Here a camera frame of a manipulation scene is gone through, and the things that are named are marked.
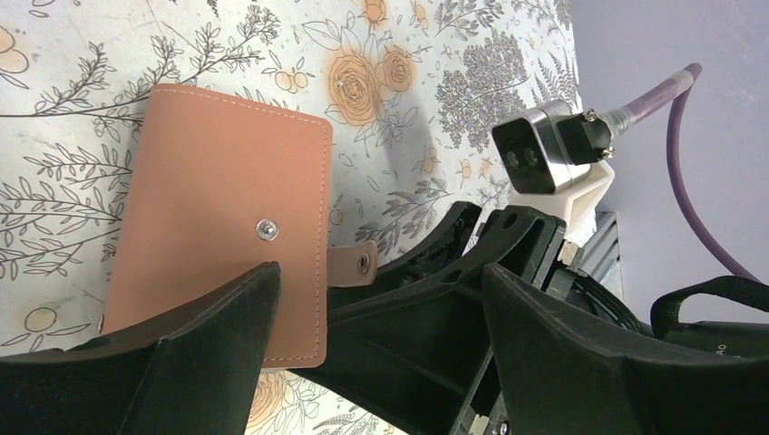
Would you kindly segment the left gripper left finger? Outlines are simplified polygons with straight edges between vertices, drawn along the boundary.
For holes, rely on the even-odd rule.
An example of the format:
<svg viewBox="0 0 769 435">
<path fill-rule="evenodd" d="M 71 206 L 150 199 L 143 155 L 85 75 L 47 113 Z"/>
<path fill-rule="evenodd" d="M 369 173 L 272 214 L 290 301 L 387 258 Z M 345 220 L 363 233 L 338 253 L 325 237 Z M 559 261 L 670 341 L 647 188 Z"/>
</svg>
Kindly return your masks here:
<svg viewBox="0 0 769 435">
<path fill-rule="evenodd" d="M 279 265 L 268 262 L 72 349 L 6 356 L 1 431 L 241 434 L 279 294 Z"/>
</svg>

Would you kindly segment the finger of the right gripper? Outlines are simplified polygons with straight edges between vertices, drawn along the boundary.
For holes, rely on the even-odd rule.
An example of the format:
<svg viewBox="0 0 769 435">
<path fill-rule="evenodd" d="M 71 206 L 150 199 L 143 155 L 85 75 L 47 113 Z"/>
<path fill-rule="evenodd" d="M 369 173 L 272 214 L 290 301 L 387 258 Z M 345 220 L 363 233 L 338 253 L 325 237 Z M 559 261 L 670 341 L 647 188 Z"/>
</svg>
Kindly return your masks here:
<svg viewBox="0 0 769 435">
<path fill-rule="evenodd" d="M 502 266 L 542 287 L 565 223 L 524 206 L 478 220 L 462 256 L 416 283 L 330 310 L 325 361 L 298 375 L 410 434 L 457 434 L 501 393 L 482 272 Z"/>
<path fill-rule="evenodd" d="M 371 285 L 332 287 L 328 308 L 335 310 L 431 276 L 462 256 L 482 208 L 456 201 L 436 227 L 419 244 L 395 260 L 380 266 Z"/>
</svg>

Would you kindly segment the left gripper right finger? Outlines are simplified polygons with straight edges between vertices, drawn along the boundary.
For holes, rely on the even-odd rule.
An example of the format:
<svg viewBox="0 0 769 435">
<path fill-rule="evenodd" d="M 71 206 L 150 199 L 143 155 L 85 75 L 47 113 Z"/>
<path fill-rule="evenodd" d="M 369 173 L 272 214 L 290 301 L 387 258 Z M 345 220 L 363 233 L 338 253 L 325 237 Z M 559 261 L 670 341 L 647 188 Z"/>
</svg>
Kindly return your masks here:
<svg viewBox="0 0 769 435">
<path fill-rule="evenodd" d="M 721 276 L 659 298 L 652 334 L 622 328 L 497 264 L 482 296 L 513 434 L 765 434 L 766 324 L 682 324 L 692 295 L 766 311 L 766 285 Z"/>
</svg>

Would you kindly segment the brown leather card holder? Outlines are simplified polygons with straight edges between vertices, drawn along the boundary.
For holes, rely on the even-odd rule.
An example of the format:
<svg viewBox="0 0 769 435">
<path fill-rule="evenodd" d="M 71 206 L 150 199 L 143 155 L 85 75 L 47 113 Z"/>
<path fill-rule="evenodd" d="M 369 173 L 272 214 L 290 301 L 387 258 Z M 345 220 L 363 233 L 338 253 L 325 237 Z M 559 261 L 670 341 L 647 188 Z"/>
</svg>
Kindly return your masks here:
<svg viewBox="0 0 769 435">
<path fill-rule="evenodd" d="M 266 262 L 281 270 L 267 369 L 326 360 L 327 291 L 370 285 L 374 242 L 331 247 L 331 124 L 181 84 L 152 87 L 104 302 L 120 331 Z"/>
</svg>

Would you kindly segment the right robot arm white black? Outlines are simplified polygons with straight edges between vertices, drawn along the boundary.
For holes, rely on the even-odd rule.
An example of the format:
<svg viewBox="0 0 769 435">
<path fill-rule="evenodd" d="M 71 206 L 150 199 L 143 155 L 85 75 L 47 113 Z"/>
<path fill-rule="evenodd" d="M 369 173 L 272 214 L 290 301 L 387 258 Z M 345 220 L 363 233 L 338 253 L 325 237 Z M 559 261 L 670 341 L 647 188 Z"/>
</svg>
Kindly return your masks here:
<svg viewBox="0 0 769 435">
<path fill-rule="evenodd" d="M 564 229 L 452 204 L 372 284 L 331 290 L 326 360 L 300 375 L 408 434 L 765 434 L 767 286 L 676 284 L 639 315 Z"/>
</svg>

